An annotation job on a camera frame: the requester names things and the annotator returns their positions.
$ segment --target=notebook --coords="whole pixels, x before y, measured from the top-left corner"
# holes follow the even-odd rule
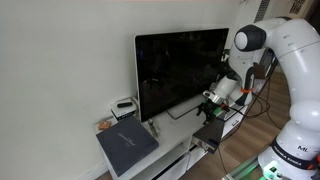
[[[159,146],[133,116],[100,132],[97,138],[117,176],[121,176]]]

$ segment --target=monitor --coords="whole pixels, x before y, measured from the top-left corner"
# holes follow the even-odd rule
[[[209,29],[135,37],[142,122],[201,94],[217,81],[228,31]]]

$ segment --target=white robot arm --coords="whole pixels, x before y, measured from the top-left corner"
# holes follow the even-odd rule
[[[249,104],[253,55],[263,47],[278,58],[292,105],[291,120],[258,156],[263,175],[272,180],[320,179],[320,37],[308,22],[275,18],[240,29],[229,57],[235,75],[224,77],[213,92],[203,94],[217,107],[227,97],[238,105]]]

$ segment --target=wall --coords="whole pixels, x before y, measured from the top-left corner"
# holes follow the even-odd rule
[[[313,3],[318,0],[305,0],[298,14],[290,13],[294,0],[270,0],[264,19],[286,16],[292,19],[306,18]]]
[[[111,116],[109,104],[136,93],[134,35],[229,27],[232,37],[258,6],[2,0],[1,179],[87,179],[105,170],[93,127]]]

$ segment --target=floor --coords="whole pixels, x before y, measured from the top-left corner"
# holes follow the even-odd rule
[[[260,97],[267,99],[268,85],[264,88]],[[256,101],[248,116],[260,113],[261,107],[266,108],[263,100]],[[286,78],[281,72],[274,72],[271,77],[269,100],[271,107],[268,117],[263,113],[255,118],[245,118],[240,128],[229,138],[225,139],[215,154],[207,154],[190,168],[180,180],[218,180],[228,172],[239,166],[252,156],[261,152],[273,138],[280,132],[289,120],[290,96]],[[245,179],[259,179],[259,172]],[[98,180],[111,180],[107,172]]]

